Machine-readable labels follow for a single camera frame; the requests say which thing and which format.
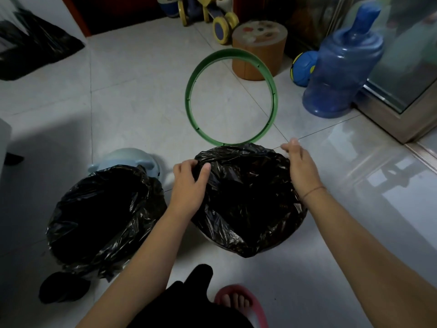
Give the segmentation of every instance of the hand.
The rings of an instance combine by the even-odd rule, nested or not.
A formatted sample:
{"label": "hand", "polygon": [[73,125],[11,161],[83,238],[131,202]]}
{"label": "hand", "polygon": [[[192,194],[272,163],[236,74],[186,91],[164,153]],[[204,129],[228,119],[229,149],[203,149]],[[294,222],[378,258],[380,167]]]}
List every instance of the hand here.
{"label": "hand", "polygon": [[168,209],[187,219],[191,219],[202,204],[211,171],[211,165],[204,164],[195,182],[191,171],[195,165],[197,160],[187,160],[173,167],[174,186]]}
{"label": "hand", "polygon": [[298,139],[292,138],[281,148],[290,156],[290,177],[299,197],[304,198],[312,190],[323,186],[317,166],[308,151],[299,145]]}

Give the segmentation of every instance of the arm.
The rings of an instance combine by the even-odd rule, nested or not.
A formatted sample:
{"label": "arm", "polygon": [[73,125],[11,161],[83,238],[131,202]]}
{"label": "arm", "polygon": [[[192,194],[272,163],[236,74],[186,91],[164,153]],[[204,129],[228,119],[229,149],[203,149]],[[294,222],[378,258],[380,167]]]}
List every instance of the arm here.
{"label": "arm", "polygon": [[437,290],[384,248],[326,191],[297,139],[283,144],[296,191],[374,327],[437,327]]}
{"label": "arm", "polygon": [[76,328],[124,328],[167,287],[180,241],[205,195],[210,164],[197,182],[191,173],[196,160],[174,166],[170,205],[127,267]]}

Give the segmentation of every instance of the light blue trash bin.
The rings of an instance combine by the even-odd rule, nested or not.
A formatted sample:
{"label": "light blue trash bin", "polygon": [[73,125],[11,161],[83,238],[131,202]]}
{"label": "light blue trash bin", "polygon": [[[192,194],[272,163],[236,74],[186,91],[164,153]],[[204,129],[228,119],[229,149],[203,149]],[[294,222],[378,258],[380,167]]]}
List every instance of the light blue trash bin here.
{"label": "light blue trash bin", "polygon": [[141,165],[145,168],[147,176],[157,178],[160,182],[162,180],[160,165],[150,154],[137,148],[121,148],[106,154],[100,163],[90,165],[88,172],[93,173],[119,164],[132,167]]}

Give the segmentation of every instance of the pink slipper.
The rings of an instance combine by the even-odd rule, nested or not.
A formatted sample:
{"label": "pink slipper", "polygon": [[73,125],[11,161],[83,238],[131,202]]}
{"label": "pink slipper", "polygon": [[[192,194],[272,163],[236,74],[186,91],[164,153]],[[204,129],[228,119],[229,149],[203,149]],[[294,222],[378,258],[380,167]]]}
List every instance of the pink slipper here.
{"label": "pink slipper", "polygon": [[261,307],[261,304],[259,303],[258,299],[255,297],[253,293],[251,293],[248,289],[246,289],[240,284],[231,284],[230,286],[221,288],[216,294],[214,303],[221,305],[221,298],[224,295],[231,296],[233,293],[243,295],[244,298],[249,300],[251,306],[247,318],[255,328],[269,327],[269,325],[267,324],[266,315],[264,314],[264,310]]}

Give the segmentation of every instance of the forearm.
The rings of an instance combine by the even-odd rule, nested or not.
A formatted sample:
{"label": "forearm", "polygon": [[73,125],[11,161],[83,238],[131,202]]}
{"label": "forearm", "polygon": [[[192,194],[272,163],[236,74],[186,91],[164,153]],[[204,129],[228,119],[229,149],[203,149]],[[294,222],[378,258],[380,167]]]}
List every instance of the forearm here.
{"label": "forearm", "polygon": [[306,199],[320,234],[375,327],[436,327],[437,291],[324,189]]}
{"label": "forearm", "polygon": [[167,287],[190,219],[167,212],[77,328],[124,328]]}

